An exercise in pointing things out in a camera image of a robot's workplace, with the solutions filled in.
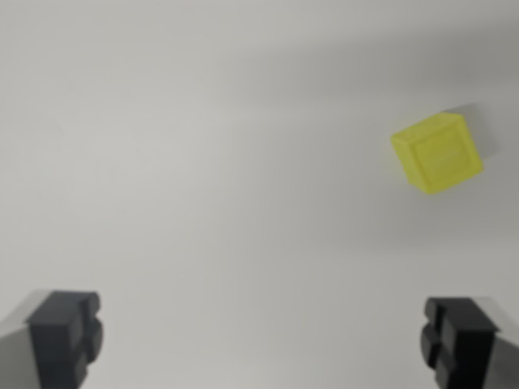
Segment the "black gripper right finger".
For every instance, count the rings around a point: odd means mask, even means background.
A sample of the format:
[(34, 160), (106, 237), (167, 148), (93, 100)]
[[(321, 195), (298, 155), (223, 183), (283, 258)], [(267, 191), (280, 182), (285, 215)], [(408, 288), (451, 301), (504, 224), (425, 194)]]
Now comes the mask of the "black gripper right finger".
[(430, 297), (420, 335), (442, 389), (518, 387), (518, 321), (489, 297)]

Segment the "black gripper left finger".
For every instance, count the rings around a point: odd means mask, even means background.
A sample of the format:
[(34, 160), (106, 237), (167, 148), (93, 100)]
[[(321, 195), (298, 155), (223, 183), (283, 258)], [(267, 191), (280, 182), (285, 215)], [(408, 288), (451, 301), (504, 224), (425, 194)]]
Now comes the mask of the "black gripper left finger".
[(104, 328), (93, 291), (40, 289), (1, 319), (2, 388), (80, 388)]

